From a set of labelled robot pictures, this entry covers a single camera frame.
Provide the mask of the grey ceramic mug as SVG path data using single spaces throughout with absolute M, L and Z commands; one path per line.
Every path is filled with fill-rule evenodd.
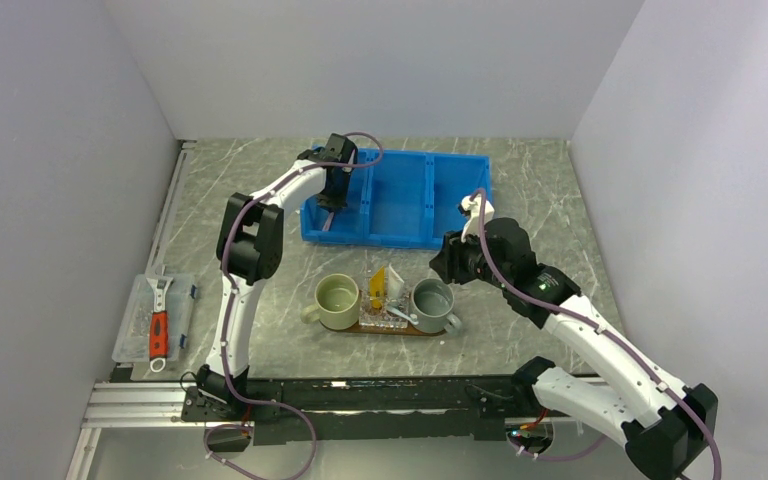
M 410 295 L 409 315 L 413 326 L 424 334 L 458 334 L 462 321 L 454 313 L 455 297 L 452 289 L 439 279 L 418 282 Z

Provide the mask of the white toothpaste tube green cap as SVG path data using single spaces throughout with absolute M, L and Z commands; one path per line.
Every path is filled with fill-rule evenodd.
M 405 293 L 405 280 L 397 273 L 392 265 L 386 269 L 387 304 L 396 306 L 401 303 Z

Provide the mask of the grey toothbrush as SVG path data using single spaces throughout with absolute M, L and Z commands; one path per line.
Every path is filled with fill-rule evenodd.
M 418 324 L 418 317 L 415 314 L 408 314 L 408 313 L 406 313 L 404 311 L 401 311 L 400 309 L 398 309 L 398 308 L 396 308 L 396 307 L 394 307 L 392 305 L 388 305 L 386 307 L 386 311 L 389 312 L 392 315 L 395 315 L 397 317 L 400 317 L 400 318 L 408 321 L 411 325 L 417 325 Z

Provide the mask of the brown oval wooden tray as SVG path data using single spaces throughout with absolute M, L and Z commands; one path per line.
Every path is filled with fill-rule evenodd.
M 410 323 L 407 323 L 405 325 L 396 325 L 396 326 L 393 326 L 393 325 L 378 326 L 378 325 L 361 325 L 359 322 L 357 322 L 351 327 L 342 330 L 342 333 L 435 337 L 435 336 L 443 335 L 445 331 L 440 331 L 436 333 L 422 332 Z

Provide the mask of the yellow orange tube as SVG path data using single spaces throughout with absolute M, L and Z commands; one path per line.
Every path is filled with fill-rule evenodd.
M 381 310 L 387 299 L 387 268 L 381 267 L 369 279 L 368 293 L 370 307 L 374 310 Z

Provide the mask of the clear glass toothbrush holder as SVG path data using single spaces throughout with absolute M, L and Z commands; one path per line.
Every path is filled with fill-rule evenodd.
M 401 303 L 394 307 L 407 313 L 407 310 L 408 310 L 407 302 L 408 302 L 408 297 L 403 296 Z M 385 326 L 385 325 L 396 326 L 396 325 L 405 325 L 409 323 L 408 321 L 387 312 L 386 311 L 387 306 L 388 304 L 386 299 L 386 304 L 381 310 L 372 309 L 369 303 L 369 293 L 368 291 L 364 291 L 362 295 L 360 316 L 359 316 L 358 322 L 361 325 L 378 325 L 378 326 Z

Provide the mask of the light green ceramic mug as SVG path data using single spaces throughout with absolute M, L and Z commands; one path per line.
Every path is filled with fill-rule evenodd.
M 335 273 L 324 277 L 316 286 L 313 300 L 300 313 L 305 324 L 318 322 L 327 329 L 343 331 L 359 321 L 361 292 L 348 275 Z

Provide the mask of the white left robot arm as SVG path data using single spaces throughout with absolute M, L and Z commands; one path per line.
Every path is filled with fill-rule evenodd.
M 285 212 L 312 197 L 330 210 L 343 208 L 357 153 L 349 136 L 332 134 L 268 186 L 229 198 L 217 242 L 220 312 L 206 363 L 196 373 L 199 393 L 221 419 L 235 419 L 247 406 L 250 337 L 260 296 L 282 260 Z

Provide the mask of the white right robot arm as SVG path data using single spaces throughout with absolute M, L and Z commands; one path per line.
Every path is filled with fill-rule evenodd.
M 703 383 L 687 386 L 633 346 L 569 276 L 537 260 L 516 220 L 445 233 L 429 265 L 447 284 L 479 280 L 498 288 L 514 312 L 570 347 L 605 383 L 588 383 L 536 356 L 512 375 L 517 411 L 548 409 L 590 426 L 649 479 L 684 478 L 704 450 L 712 455 L 713 478 L 722 477 L 716 394 Z

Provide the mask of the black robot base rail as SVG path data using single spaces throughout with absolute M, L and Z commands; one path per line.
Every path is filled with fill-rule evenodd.
M 246 424 L 256 446 L 290 441 L 469 437 L 502 441 L 509 430 L 554 418 L 508 375 L 250 379 L 222 401 L 185 389 L 187 423 Z

